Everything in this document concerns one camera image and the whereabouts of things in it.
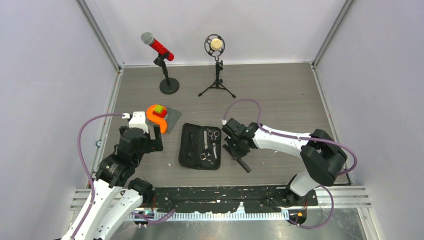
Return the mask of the black comb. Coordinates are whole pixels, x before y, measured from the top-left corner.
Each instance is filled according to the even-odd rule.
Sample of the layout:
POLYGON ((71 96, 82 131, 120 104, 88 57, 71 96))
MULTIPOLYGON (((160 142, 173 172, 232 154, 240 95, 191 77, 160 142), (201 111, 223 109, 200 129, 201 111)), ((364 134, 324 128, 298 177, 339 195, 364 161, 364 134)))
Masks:
POLYGON ((247 163, 245 163, 240 157, 235 157, 231 153, 230 147, 228 145, 224 144, 222 147, 223 147, 224 150, 226 150, 230 154, 231 159, 234 160, 234 161, 236 161, 244 169, 244 171, 246 173, 250 173, 251 172, 252 169, 249 167, 249 165, 247 163))

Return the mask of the silver hair scissors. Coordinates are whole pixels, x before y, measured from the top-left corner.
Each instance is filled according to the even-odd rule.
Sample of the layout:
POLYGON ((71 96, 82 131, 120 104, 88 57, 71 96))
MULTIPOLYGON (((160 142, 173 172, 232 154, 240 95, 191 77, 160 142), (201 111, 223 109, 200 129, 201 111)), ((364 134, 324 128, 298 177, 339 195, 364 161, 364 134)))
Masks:
POLYGON ((210 140, 211 143, 216 143, 221 134, 217 130, 212 130, 212 129, 207 128, 206 129, 206 135, 207 135, 207 138, 210 140))

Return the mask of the silver thinning scissors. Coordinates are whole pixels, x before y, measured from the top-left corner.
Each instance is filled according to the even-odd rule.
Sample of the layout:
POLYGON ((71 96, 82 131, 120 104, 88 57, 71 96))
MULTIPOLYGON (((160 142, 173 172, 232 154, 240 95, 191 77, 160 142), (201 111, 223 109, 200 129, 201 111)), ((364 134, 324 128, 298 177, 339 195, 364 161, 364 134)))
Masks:
POLYGON ((211 151, 209 150, 208 144, 205 143, 203 150, 201 151, 200 155, 199 155, 199 159, 201 161, 207 161, 210 164, 214 165, 215 163, 213 162, 213 155, 211 154, 211 151))

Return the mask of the black tool pouch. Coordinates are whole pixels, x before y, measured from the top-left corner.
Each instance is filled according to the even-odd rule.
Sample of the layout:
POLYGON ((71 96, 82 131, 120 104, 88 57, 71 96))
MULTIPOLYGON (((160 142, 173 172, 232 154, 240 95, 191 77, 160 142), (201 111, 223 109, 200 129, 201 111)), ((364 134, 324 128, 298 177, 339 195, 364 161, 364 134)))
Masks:
POLYGON ((216 171, 221 167, 221 136, 222 131, 215 126, 200 126, 191 123, 185 123, 182 126, 178 163, 180 166, 194 170, 216 171), (207 138, 206 129, 220 132, 220 137, 216 143, 211 143, 207 138), (190 133, 193 134, 192 159, 187 158, 187 152, 190 144, 190 133), (208 144, 210 153, 213 155, 214 164, 208 161, 200 160, 200 153, 204 149, 204 144, 208 144))

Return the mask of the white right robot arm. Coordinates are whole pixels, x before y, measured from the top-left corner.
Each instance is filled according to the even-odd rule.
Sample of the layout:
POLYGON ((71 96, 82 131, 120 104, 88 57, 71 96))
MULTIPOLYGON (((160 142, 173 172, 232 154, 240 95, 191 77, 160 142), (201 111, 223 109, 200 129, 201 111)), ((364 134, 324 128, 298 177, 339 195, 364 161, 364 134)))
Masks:
POLYGON ((227 135, 223 148, 244 167, 242 158, 251 149, 274 150, 302 160, 305 171, 296 174, 283 191, 283 198, 291 205, 299 205, 316 187, 333 186, 347 160, 346 153, 321 129, 294 133, 257 122, 245 126, 231 118, 224 123, 222 131, 227 135))

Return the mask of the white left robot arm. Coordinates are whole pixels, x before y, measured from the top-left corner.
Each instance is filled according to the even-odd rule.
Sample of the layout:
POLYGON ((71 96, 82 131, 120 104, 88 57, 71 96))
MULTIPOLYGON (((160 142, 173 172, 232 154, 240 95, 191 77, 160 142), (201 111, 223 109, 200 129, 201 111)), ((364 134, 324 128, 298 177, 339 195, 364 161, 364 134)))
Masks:
POLYGON ((104 158, 91 190, 64 240, 109 240, 123 221, 138 207, 154 199, 153 185, 140 178, 130 179, 145 154, 163 151, 159 125, 155 138, 141 128, 122 126, 114 152, 104 158))

